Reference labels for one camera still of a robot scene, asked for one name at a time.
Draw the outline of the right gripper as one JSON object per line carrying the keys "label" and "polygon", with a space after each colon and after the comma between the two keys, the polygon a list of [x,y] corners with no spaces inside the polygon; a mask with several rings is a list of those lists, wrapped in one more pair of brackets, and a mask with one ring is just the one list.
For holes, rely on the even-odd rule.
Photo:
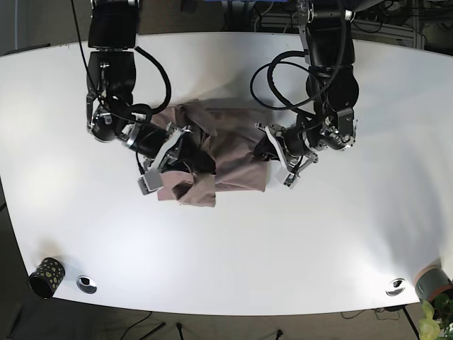
{"label": "right gripper", "polygon": [[135,137],[135,155],[137,166],[139,167],[140,177],[137,180],[140,191],[144,196],[155,193],[163,188],[161,174],[167,171],[173,171],[174,166],[179,162],[185,167],[189,174],[194,172],[198,174],[216,174],[216,162],[211,156],[202,150],[195,150],[188,156],[189,163],[180,159],[180,151],[183,146],[184,138],[193,133],[191,125],[177,127],[176,125],[167,125],[164,130],[165,136],[162,143],[156,144],[159,146],[154,157],[148,157],[145,153],[144,161],[138,159],[140,154],[140,146],[146,142],[151,136],[159,135],[163,129],[159,127],[148,127],[144,129],[140,127]]}

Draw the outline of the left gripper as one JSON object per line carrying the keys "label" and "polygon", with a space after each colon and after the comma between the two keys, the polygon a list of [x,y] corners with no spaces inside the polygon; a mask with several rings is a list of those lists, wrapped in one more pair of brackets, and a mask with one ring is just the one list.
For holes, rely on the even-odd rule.
{"label": "left gripper", "polygon": [[255,146],[253,157],[262,162],[278,161],[280,169],[275,178],[283,186],[293,189],[300,173],[318,162],[317,153],[304,144],[302,130],[296,126],[285,128],[278,124],[256,123],[256,128],[265,135]]}

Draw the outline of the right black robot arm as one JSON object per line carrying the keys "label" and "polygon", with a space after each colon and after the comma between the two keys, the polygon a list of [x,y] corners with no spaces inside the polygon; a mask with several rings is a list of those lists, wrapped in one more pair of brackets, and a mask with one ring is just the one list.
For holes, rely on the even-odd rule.
{"label": "right black robot arm", "polygon": [[[172,88],[162,65],[136,44],[139,2],[92,1],[91,8],[88,46],[92,51],[84,60],[88,132],[101,142],[119,140],[135,153],[144,195],[161,189],[161,176],[167,172],[213,175],[215,161],[195,144],[192,125],[159,127],[151,121],[168,107]],[[163,79],[164,100],[155,108],[134,102],[136,53],[150,61]]]}

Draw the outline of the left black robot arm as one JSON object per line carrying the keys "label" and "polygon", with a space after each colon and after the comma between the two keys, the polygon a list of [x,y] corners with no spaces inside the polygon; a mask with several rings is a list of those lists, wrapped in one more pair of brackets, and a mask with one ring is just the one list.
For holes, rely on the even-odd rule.
{"label": "left black robot arm", "polygon": [[[276,179],[288,188],[295,187],[305,168],[318,162],[320,151],[342,151],[354,145],[354,106],[359,96],[353,74],[352,4],[298,1],[296,15],[303,49],[282,52],[260,69],[266,72],[269,89],[282,104],[273,106],[272,111],[292,111],[297,120],[286,128],[258,123],[257,128],[265,135],[253,151],[257,159],[280,163]],[[299,103],[291,103],[274,81],[277,66],[291,66],[294,58],[303,58],[308,64],[304,68],[308,97]]]}

